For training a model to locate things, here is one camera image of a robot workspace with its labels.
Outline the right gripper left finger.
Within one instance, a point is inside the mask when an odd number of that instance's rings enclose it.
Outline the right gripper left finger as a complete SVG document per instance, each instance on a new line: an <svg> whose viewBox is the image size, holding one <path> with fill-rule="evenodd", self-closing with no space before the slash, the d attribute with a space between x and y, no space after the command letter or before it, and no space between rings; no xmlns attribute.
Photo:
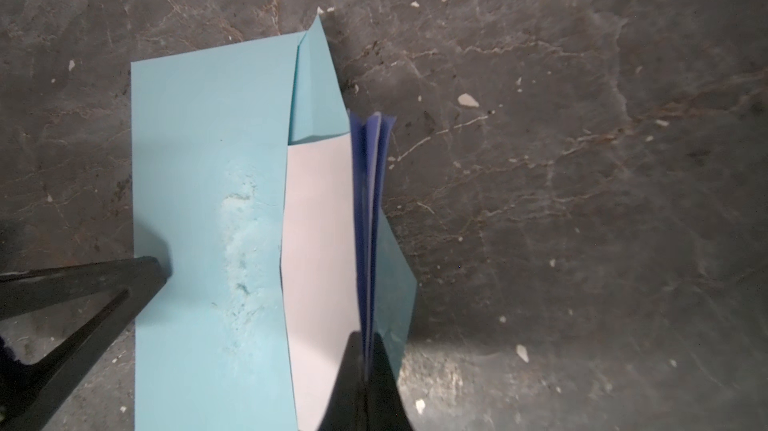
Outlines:
<svg viewBox="0 0 768 431"><path fill-rule="evenodd" d="M349 335L319 431L366 429L366 395L362 337Z"/></svg>

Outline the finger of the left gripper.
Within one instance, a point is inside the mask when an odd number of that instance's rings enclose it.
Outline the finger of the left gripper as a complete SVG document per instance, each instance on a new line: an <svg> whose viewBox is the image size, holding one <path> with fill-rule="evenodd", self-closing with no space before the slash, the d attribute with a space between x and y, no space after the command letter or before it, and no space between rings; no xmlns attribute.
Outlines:
<svg viewBox="0 0 768 431"><path fill-rule="evenodd" d="M34 364L15 359L1 343L1 428L43 429L167 281L168 272L154 257L3 275L3 320L101 292L114 291L116 296Z"/></svg>

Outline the white letter paper blue border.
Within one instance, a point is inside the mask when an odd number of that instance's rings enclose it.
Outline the white letter paper blue border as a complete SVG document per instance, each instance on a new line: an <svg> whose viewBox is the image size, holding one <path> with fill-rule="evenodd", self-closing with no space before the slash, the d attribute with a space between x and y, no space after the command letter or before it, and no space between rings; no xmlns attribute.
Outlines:
<svg viewBox="0 0 768 431"><path fill-rule="evenodd" d="M379 215L375 308L370 316L361 311L349 116L302 120L296 132L287 153L281 278L297 423L316 430L352 332L372 328L400 370L416 280Z"/></svg>

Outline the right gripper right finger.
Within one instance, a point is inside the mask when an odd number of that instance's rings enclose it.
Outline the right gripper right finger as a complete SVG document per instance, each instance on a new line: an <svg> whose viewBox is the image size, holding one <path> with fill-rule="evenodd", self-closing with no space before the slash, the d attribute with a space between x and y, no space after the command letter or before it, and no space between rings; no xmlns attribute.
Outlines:
<svg viewBox="0 0 768 431"><path fill-rule="evenodd" d="M366 429L413 431L400 397L383 339L374 334L366 390Z"/></svg>

